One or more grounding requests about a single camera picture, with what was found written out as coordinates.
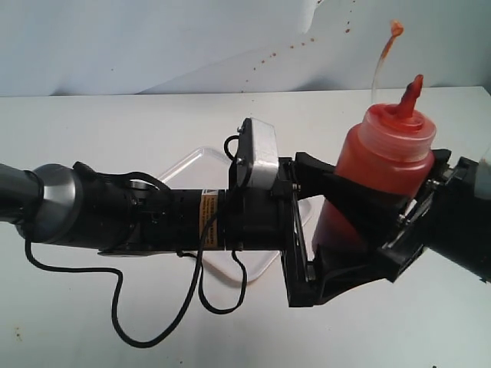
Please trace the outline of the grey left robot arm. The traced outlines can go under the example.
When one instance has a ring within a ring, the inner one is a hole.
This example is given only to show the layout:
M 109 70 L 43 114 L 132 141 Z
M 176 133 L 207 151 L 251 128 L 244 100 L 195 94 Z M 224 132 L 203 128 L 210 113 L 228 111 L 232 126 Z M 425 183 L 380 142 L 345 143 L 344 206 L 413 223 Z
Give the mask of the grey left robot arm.
M 172 189 L 143 172 L 108 174 L 83 163 L 47 164 L 32 171 L 1 167 L 1 219 L 29 244 L 96 249 L 101 255 L 147 256 L 205 251 L 278 251 L 288 303 L 323 304 L 380 275 L 368 256 L 305 253 L 298 204 L 324 196 L 360 236 L 382 246 L 408 199 L 337 176 L 307 153 L 282 158 L 268 189 L 239 181 L 229 168 L 227 189 Z

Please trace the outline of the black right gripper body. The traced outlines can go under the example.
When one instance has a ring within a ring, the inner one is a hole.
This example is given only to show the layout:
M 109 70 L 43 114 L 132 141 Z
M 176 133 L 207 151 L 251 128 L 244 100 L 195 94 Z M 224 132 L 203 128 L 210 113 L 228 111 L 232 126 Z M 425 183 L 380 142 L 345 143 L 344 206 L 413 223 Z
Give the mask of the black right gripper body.
M 479 199 L 474 195 L 478 162 L 459 158 L 450 168 L 450 151 L 435 151 L 438 165 L 420 190 L 400 234 L 381 251 L 391 259 L 394 282 L 423 250 L 430 249 L 479 275 Z

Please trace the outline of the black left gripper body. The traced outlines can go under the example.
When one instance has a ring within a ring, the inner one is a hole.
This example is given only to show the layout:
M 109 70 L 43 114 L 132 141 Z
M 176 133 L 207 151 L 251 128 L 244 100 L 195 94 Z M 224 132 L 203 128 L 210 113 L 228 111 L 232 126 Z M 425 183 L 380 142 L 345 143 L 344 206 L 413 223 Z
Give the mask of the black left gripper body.
M 229 169 L 229 202 L 219 216 L 226 249 L 279 251 L 289 307 L 313 307 L 318 285 L 305 247 L 293 159 L 279 159 L 270 189 L 239 186 L 235 169 Z

